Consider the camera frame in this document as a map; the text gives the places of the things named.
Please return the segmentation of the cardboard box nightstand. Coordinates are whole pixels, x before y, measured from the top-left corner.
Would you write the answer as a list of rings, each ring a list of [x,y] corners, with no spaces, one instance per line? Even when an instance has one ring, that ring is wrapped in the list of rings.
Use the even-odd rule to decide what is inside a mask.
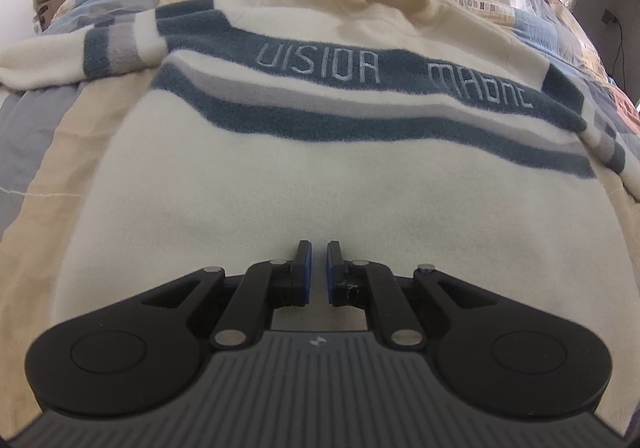
[[[53,17],[66,0],[34,0],[35,31],[47,30]]]

